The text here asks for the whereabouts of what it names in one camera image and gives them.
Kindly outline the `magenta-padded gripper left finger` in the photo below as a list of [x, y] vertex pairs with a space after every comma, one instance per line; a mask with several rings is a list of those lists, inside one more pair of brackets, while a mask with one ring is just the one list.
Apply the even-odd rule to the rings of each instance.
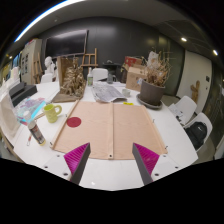
[[46, 162], [42, 168], [78, 185], [81, 181], [90, 152], [90, 144], [86, 143], [65, 155], [57, 154]]

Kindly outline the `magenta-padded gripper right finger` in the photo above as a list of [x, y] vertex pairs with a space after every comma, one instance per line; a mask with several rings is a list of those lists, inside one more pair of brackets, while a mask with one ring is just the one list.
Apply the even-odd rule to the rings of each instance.
[[181, 169], [181, 166], [170, 159], [167, 154], [158, 155], [137, 143], [133, 144], [132, 153], [144, 185]]

